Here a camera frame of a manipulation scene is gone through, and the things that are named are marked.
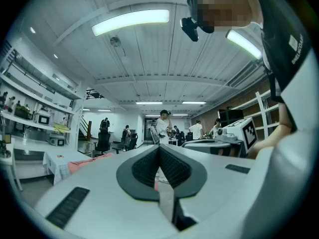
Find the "pink quilted blanket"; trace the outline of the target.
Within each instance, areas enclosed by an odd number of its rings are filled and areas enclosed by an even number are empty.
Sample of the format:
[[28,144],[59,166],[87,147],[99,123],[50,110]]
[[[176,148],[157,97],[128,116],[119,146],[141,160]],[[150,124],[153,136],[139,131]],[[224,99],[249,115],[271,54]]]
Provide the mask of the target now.
[[68,169],[71,174],[74,174],[75,172],[77,172],[78,170],[86,166],[87,164],[93,163],[94,161],[98,161],[104,158],[112,157],[112,156],[114,156],[113,153],[107,153],[107,154],[104,154],[95,158],[91,158],[88,160],[68,162]]

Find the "black metal staircase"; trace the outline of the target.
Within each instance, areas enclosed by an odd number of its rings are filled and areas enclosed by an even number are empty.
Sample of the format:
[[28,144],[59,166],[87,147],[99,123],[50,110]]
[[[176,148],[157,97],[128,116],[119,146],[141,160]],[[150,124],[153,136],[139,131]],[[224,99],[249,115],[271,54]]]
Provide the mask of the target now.
[[83,116],[80,117],[78,140],[80,141],[90,141],[91,140],[91,127],[92,122],[86,121]]

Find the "yellow-green cloth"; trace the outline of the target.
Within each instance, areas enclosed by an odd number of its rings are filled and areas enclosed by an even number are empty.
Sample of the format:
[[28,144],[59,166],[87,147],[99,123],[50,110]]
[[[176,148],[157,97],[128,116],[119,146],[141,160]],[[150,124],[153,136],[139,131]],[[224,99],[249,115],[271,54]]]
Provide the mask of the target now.
[[55,131],[59,133],[67,133],[70,131],[70,129],[66,125],[58,124],[58,123],[54,123],[53,128]]

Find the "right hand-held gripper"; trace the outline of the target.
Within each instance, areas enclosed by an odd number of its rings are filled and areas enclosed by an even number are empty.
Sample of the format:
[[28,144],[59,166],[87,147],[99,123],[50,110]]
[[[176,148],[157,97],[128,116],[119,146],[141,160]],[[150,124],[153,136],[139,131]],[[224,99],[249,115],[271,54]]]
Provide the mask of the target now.
[[[241,141],[245,152],[249,152],[257,141],[257,134],[252,118],[237,120],[218,130],[218,137],[223,141],[235,143]],[[231,144],[215,139],[187,141],[181,147],[214,155],[229,156]]]

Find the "white metal rack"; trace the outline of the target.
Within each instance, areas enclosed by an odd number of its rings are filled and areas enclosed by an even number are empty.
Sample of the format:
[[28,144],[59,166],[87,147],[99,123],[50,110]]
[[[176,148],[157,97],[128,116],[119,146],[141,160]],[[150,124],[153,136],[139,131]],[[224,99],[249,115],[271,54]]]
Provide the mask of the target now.
[[276,120],[275,122],[272,122],[271,119],[271,112],[278,110],[279,105],[275,104],[273,106],[268,105],[267,99],[271,96],[271,91],[268,90],[262,94],[259,92],[256,92],[256,98],[258,101],[258,105],[260,108],[260,116],[262,118],[263,125],[261,127],[257,127],[256,130],[263,130],[264,132],[264,139],[269,137],[269,129],[272,129],[274,127],[277,127],[279,125],[279,122]]

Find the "table with checked cloth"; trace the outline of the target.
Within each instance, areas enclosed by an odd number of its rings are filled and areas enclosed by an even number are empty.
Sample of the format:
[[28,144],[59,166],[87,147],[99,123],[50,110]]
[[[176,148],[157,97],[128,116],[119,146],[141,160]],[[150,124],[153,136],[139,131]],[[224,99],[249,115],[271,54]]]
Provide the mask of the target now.
[[[64,158],[57,158],[57,155],[63,155]],[[43,167],[48,175],[54,175],[53,185],[55,185],[71,175],[68,169],[68,162],[88,159],[91,158],[78,151],[68,149],[47,151],[44,153]]]

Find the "white shelving unit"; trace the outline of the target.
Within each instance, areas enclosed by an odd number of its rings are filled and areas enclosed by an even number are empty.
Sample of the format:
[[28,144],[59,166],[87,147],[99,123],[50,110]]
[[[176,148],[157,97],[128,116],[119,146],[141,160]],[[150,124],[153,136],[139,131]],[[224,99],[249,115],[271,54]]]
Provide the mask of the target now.
[[[18,51],[21,40],[0,43],[1,114],[6,132],[15,140],[15,149],[23,160],[41,159],[50,150],[76,150],[80,116],[85,94],[80,85],[69,85],[56,73],[44,73]],[[51,112],[49,125],[32,121],[33,112]],[[66,125],[70,131],[59,133],[54,123]],[[64,146],[53,146],[50,136],[65,137]]]

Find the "metal frame chair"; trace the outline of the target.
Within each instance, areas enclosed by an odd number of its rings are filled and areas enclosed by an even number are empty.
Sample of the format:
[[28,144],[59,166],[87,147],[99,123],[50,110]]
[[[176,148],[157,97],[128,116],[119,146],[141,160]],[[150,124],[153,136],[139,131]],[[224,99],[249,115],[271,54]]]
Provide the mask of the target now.
[[89,157],[93,157],[93,147],[94,147],[94,143],[92,142],[84,142],[84,154],[88,155]]

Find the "person's right forearm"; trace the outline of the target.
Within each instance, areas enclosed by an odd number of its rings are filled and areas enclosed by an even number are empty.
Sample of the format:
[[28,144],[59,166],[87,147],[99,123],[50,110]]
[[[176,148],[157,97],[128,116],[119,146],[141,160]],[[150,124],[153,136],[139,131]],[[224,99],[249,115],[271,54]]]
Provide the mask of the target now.
[[282,138],[289,135],[292,131],[291,123],[280,123],[276,129],[266,139],[256,142],[252,149],[248,153],[249,159],[255,159],[259,151],[266,147],[274,147]]

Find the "black office chair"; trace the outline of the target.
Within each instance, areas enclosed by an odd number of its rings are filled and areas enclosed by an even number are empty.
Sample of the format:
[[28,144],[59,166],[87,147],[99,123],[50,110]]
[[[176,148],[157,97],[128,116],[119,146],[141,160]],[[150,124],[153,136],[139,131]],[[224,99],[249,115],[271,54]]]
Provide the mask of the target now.
[[100,132],[98,134],[98,142],[94,143],[95,151],[97,151],[94,157],[102,156],[104,152],[110,149],[109,139],[110,139],[109,133]]
[[128,142],[125,144],[125,151],[133,150],[136,147],[138,140],[138,134],[133,133],[128,139]]

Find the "person's black shirt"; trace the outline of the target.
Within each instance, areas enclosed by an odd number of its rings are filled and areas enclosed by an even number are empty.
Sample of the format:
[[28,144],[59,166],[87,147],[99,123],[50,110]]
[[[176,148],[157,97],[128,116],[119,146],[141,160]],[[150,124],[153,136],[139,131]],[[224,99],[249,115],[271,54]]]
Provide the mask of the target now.
[[262,43],[271,98],[282,103],[286,88],[312,44],[307,33],[306,17],[310,12],[306,0],[258,0],[263,16]]

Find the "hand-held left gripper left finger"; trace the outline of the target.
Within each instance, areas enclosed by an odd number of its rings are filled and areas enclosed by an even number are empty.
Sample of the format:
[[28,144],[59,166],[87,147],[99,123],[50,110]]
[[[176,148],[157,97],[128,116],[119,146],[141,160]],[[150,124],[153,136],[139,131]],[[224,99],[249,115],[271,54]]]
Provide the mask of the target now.
[[34,209],[46,217],[75,187],[89,190],[65,227],[76,236],[173,236],[177,229],[165,217],[157,202],[138,201],[119,186],[118,167],[150,146],[102,158],[85,165],[50,188]]

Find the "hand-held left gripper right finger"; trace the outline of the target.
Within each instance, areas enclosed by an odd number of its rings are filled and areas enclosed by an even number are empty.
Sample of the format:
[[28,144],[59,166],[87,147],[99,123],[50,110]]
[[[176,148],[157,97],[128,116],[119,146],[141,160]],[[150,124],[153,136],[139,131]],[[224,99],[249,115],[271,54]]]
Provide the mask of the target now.
[[159,146],[160,167],[173,188],[170,227],[180,235],[237,235],[247,208],[226,208],[239,200],[237,191],[253,161],[218,156],[170,144]]

